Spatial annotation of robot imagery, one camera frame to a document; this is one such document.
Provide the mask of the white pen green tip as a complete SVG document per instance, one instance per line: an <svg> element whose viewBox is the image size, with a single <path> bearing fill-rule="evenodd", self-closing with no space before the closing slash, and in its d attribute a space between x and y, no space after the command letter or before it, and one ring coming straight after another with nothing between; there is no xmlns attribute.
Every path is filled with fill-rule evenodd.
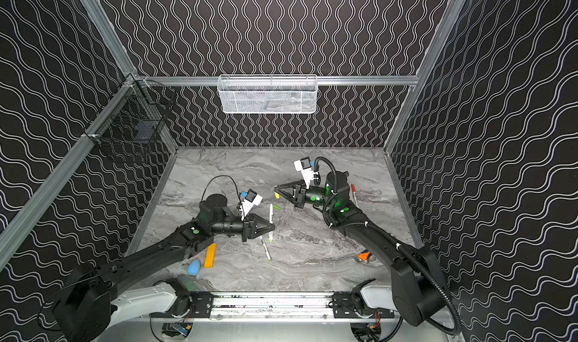
<svg viewBox="0 0 578 342"><path fill-rule="evenodd" d="M269 223L272 224L274 226L274 221L273 221L273 204L269 204ZM269 242L272 243L273 242L273 232L274 232L274 228L272 230L269 231Z"/></svg>

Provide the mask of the white pen red cap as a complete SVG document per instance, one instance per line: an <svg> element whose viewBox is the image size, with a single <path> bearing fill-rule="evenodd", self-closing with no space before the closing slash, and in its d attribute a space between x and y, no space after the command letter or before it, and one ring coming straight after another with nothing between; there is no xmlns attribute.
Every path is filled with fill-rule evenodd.
<svg viewBox="0 0 578 342"><path fill-rule="evenodd" d="M352 190L352 200L355 203L355 206L358 207L359 203L358 203L358 199L357 199L355 185L353 185L353 184L351 185L351 190Z"/></svg>

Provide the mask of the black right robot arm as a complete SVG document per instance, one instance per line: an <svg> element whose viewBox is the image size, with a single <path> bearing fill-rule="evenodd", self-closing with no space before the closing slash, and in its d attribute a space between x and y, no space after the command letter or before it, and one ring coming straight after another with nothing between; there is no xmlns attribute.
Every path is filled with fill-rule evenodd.
<svg viewBox="0 0 578 342"><path fill-rule="evenodd" d="M329 229L362 245L389 270L387 292L376 292L371 281L358 291L361 301L376 310L387 298L412 326L427 322L447 335L461 334L461 318L435 254L403 243L374 223L353 199L349 173L338 171L325 157L300 159L294 166L301 180L277 185L275 193L296 208L313 206Z"/></svg>

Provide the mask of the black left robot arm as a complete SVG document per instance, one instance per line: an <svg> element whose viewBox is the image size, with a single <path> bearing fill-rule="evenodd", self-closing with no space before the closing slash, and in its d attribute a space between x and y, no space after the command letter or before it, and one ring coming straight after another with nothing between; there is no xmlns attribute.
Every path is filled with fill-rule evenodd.
<svg viewBox="0 0 578 342"><path fill-rule="evenodd" d="M110 326L120 311L115 298L159 270L202 252L216 235L259 238L275 225L257 214L233 212L227 198L213 194L200 202L199 214L150 247L104 265L83 263L73 269L57 293L52 315L69 341L91 341Z"/></svg>

